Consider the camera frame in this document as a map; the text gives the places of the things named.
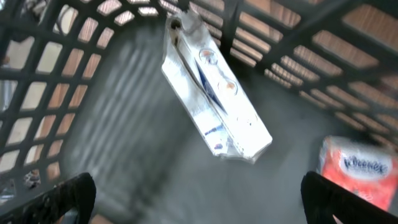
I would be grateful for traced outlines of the white blue pouch pack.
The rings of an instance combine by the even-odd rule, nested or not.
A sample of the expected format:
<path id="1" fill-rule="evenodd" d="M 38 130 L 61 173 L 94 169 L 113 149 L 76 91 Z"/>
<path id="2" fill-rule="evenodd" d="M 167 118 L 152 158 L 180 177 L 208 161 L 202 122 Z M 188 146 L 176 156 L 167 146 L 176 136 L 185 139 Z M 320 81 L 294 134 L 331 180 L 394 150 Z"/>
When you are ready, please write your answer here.
<path id="1" fill-rule="evenodd" d="M 214 156 L 253 164 L 271 145 L 272 136 L 195 12 L 167 18 L 162 73 Z"/>

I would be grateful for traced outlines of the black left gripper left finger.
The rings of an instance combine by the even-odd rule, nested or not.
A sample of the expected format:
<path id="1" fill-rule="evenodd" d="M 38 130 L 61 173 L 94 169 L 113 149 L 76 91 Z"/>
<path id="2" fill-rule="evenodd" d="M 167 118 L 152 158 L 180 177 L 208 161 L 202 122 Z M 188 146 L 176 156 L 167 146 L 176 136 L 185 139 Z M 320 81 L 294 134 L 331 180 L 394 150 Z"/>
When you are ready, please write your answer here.
<path id="1" fill-rule="evenodd" d="M 84 172 L 2 214 L 1 223 L 44 224 L 66 220 L 88 224 L 95 199 L 95 182 Z"/>

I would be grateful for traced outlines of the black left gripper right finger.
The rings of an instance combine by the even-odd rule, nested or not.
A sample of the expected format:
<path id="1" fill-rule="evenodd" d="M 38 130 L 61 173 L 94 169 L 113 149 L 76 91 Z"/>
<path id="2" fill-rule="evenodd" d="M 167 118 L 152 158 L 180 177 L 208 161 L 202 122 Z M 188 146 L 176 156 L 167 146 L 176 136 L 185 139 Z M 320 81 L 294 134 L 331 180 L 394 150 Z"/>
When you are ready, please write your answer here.
<path id="1" fill-rule="evenodd" d="M 397 217 L 345 190 L 320 174 L 307 172 L 300 192 L 308 224 L 336 223 L 383 224 L 397 223 Z"/>

